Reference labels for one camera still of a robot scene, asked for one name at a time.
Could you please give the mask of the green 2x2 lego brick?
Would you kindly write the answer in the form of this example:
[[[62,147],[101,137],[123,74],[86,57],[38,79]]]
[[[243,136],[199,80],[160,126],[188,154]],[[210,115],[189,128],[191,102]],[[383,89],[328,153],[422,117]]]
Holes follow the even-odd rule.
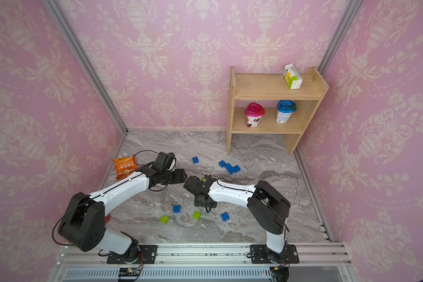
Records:
[[[200,213],[200,212],[195,211],[195,212],[193,213],[193,216],[192,216],[192,218],[193,218],[193,219],[195,219],[195,220],[199,220],[199,219],[200,219],[200,217],[201,217],[201,213]]]
[[[163,224],[167,224],[169,222],[170,217],[166,216],[166,215],[162,215],[162,217],[160,218],[160,222]]]

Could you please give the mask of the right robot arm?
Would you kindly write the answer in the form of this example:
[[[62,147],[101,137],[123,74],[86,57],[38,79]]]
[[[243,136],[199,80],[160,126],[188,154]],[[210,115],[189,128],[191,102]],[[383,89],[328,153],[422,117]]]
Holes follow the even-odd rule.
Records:
[[[247,208],[266,231],[266,248],[274,254],[284,251],[291,203],[268,182],[261,180],[257,184],[242,185],[221,178],[202,181],[190,176],[184,188],[195,197],[194,205],[207,212],[221,202]]]

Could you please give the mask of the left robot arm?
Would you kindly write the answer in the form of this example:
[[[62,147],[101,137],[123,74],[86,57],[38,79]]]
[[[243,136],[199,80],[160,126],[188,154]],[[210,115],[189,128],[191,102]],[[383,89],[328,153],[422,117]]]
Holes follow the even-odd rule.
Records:
[[[184,169],[158,171],[144,167],[108,188],[88,195],[79,192],[71,198],[60,219],[58,234],[84,252],[105,250],[121,256],[125,263],[134,263],[141,258],[138,240],[126,233],[108,230],[105,217],[138,193],[157,184],[184,183],[186,178]]]

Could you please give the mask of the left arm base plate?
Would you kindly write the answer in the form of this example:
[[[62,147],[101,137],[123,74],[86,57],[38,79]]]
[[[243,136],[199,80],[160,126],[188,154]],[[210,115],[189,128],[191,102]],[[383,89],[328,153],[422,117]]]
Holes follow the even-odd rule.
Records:
[[[112,252],[107,259],[107,264],[154,264],[157,256],[157,245],[138,245],[131,247],[123,255]]]

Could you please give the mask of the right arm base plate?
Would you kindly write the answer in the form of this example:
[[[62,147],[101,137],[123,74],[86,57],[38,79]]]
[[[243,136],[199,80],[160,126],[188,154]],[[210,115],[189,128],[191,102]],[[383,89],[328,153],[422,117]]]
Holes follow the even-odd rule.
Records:
[[[250,252],[246,255],[253,264],[299,264],[298,251],[295,245],[287,244],[281,253],[276,253],[262,244],[250,245]]]

